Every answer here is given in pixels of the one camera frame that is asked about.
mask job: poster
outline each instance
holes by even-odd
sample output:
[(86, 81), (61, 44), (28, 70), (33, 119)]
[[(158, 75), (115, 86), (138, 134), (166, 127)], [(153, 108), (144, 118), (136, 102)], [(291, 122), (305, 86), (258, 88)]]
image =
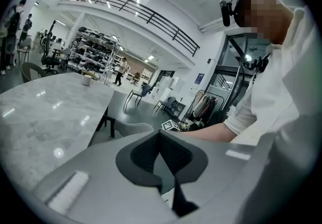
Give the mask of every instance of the poster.
[(195, 84), (198, 84), (199, 85), (201, 83), (201, 80), (203, 79), (203, 76), (204, 75), (205, 75), (204, 73), (198, 74), (198, 76), (197, 76), (197, 78), (195, 80)]

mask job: white column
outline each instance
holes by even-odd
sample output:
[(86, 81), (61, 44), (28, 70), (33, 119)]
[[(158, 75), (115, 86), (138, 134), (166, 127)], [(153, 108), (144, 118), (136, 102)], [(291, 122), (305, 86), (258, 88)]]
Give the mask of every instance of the white column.
[(84, 16), (85, 16), (85, 13), (81, 13), (80, 16), (77, 18), (76, 22), (74, 23), (74, 25), (68, 35), (67, 41), (64, 45), (64, 48), (68, 48), (69, 45), (71, 44), (71, 42), (73, 41), (73, 39), (76, 36), (76, 33), (79, 29), (79, 26), (83, 23)]

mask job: bag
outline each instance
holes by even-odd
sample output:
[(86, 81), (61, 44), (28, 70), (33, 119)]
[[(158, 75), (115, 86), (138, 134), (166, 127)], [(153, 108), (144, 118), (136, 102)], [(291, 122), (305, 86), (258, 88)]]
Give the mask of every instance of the bag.
[(13, 8), (15, 12), (8, 23), (8, 34), (16, 34), (20, 23), (20, 13), (16, 11), (16, 6), (13, 6)]

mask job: white table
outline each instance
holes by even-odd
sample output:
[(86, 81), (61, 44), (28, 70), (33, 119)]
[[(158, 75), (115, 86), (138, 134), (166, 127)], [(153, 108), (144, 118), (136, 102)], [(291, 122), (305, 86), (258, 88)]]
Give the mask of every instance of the white table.
[(0, 162), (13, 182), (31, 190), (87, 148), (114, 90), (82, 80), (57, 74), (0, 95)]

